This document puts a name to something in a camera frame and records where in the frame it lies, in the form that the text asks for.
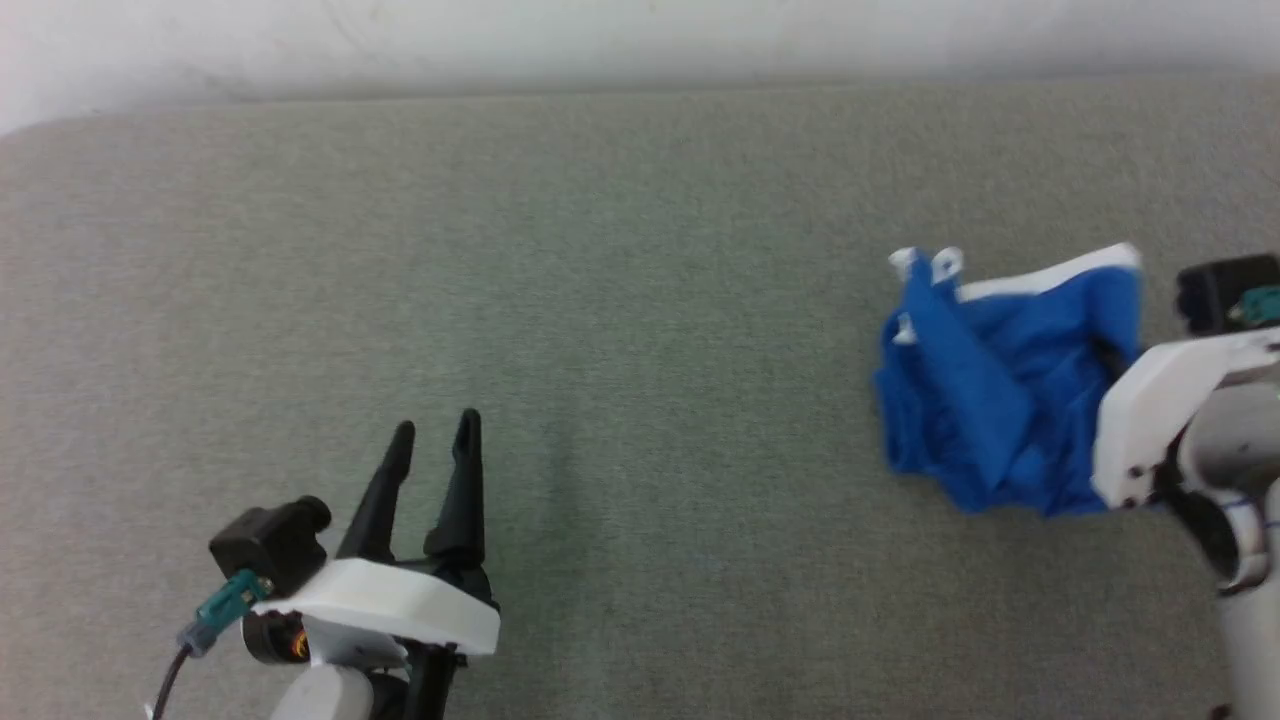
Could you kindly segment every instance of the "robotic arm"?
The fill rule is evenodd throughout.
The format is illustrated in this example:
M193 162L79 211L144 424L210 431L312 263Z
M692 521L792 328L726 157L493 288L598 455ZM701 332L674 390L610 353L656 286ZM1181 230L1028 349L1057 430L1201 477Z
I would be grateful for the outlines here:
M1098 414L1093 486L1111 507L1161 502L1217 577L1234 703L1216 717L1280 719L1280 264L1179 275L1193 333L1143 354Z
M392 527L413 436L412 423L396 429L333 560L315 537L328 527L329 509L314 497L248 510L210 541L229 582L179 635L183 652L166 678L155 719L182 659L204 655L237 618L255 659L311 665L284 693L271 720L444 716L454 673L468 657L493 655L500 626L481 569L480 415L467 410L458 423L453 477L422 544L425 557L397 560ZM393 670L403 670L408 680Z

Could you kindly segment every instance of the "blue cloth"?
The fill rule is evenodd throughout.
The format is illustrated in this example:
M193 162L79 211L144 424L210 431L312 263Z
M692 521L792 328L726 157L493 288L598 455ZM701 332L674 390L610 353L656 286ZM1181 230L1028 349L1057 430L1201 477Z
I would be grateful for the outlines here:
M1138 356L1140 275L1102 266L1038 295L956 300L918 259L876 373L890 465L937 478L963 510L1094 512L1093 439L1114 380L1098 348ZM893 342L899 315L916 342Z

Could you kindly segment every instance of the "teal connector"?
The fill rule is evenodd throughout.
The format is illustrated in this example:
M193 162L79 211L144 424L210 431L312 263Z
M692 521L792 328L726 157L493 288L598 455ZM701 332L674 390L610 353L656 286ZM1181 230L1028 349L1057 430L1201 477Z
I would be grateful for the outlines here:
M218 642L218 635L259 601L266 600L275 585L268 578L259 578L252 570L241 570L227 584L196 609L196 619L178 635L179 646L191 647L192 657L201 657Z

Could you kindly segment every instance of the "gray fabric surface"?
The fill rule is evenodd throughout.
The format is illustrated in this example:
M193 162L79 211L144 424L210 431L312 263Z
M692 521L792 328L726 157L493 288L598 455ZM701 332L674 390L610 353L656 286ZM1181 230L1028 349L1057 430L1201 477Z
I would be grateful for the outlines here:
M250 505L338 524L419 421L413 551L485 419L499 655L451 717L1203 717L1156 512L891 477L884 256L1277 246L1280 79L223 108L0 141L0 716L141 717ZM266 717L236 639L172 717Z

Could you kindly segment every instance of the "white trim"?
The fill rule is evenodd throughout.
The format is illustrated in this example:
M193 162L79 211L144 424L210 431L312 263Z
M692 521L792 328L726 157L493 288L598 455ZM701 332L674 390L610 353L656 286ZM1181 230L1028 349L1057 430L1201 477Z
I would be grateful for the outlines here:
M948 281L964 269L964 252L960 252L959 247L943 247L933 256L931 269L933 270L933 284Z
M915 345L915 328L911 327L911 316L906 313L897 314L897 333L893 336L893 345Z
M993 278L961 284L956 291L960 302L969 302L992 295L1039 295L1053 290L1066 281L1098 268L1142 268L1142 255L1128 243L1120 242L1111 247L1094 250L1079 258L1073 258L1066 263L1059 263L1052 268L1044 268L1025 275L1012 275L1009 278Z
M899 282L906 282L911 277L911 264L920 254L914 247L899 247L888 256L888 264L893 265Z

